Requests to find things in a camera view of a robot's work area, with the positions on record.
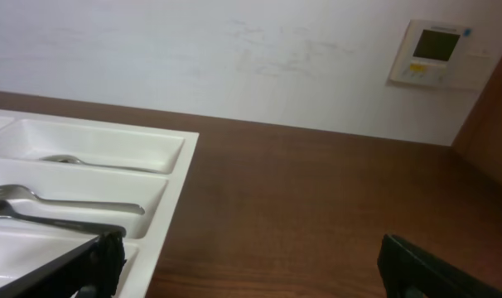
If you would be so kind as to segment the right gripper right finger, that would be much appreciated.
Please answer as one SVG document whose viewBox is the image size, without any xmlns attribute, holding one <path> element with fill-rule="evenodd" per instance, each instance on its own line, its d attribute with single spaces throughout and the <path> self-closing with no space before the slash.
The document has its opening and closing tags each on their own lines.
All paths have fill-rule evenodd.
<svg viewBox="0 0 502 298">
<path fill-rule="evenodd" d="M 388 298 L 502 298 L 502 291 L 394 234 L 377 259 Z"/>
</svg>

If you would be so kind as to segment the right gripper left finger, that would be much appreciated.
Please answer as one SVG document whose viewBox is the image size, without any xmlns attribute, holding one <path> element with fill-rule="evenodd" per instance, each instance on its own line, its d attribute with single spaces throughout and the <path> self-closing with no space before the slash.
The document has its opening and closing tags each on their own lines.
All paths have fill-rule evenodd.
<svg viewBox="0 0 502 298">
<path fill-rule="evenodd" d="M 127 262 L 123 235 L 102 233 L 0 287 L 0 298 L 111 298 Z"/>
</svg>

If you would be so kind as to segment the dark-handled metal fork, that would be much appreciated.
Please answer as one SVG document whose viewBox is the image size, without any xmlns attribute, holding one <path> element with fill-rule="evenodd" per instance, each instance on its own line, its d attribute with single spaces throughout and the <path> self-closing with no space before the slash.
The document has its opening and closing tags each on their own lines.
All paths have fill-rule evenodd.
<svg viewBox="0 0 502 298">
<path fill-rule="evenodd" d="M 57 228 L 69 229 L 80 233 L 104 234 L 116 232 L 119 236 L 122 237 L 125 237 L 127 235 L 127 231 L 124 227 L 113 224 L 89 223 L 67 219 L 50 219 L 20 214 L 6 200 L 0 201 L 0 218 L 11 218 L 35 224 L 44 224 Z"/>
</svg>

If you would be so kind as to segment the large metal spoon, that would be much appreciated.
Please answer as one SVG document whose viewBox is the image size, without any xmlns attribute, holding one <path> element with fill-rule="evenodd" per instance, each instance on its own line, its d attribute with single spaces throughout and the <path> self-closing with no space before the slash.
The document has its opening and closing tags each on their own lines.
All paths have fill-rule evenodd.
<svg viewBox="0 0 502 298">
<path fill-rule="evenodd" d="M 81 166 L 97 166 L 97 167 L 120 169 L 120 170 L 126 170 L 126 171 L 139 171 L 139 172 L 145 172 L 145 173 L 161 174 L 160 171 L 155 171 L 155 170 L 146 169 L 146 168 L 131 167 L 131 166 L 111 166 L 111 165 L 88 163 L 88 162 L 82 161 L 80 158 L 78 158 L 76 156 L 72 156 L 72 155 L 43 156 L 40 158 L 40 161 L 51 161 L 51 162 L 66 163 L 66 164 L 81 165 Z"/>
</svg>

